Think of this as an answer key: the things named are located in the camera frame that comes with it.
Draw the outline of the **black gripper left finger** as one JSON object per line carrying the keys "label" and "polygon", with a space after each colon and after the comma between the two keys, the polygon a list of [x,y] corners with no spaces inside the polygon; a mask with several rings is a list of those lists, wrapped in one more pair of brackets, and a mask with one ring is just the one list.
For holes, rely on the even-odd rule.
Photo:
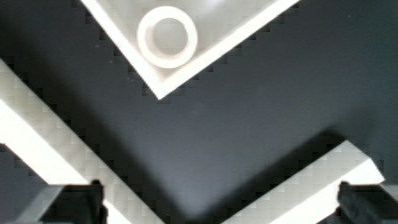
{"label": "black gripper left finger", "polygon": [[86,185],[49,185],[38,192],[15,224],[106,224],[104,187],[93,180]]}

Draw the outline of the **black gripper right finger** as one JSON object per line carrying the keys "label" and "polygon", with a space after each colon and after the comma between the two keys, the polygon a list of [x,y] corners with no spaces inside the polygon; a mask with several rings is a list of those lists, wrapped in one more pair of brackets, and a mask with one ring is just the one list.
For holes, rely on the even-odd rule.
{"label": "black gripper right finger", "polygon": [[339,184],[337,209],[317,224],[398,224],[398,184]]}

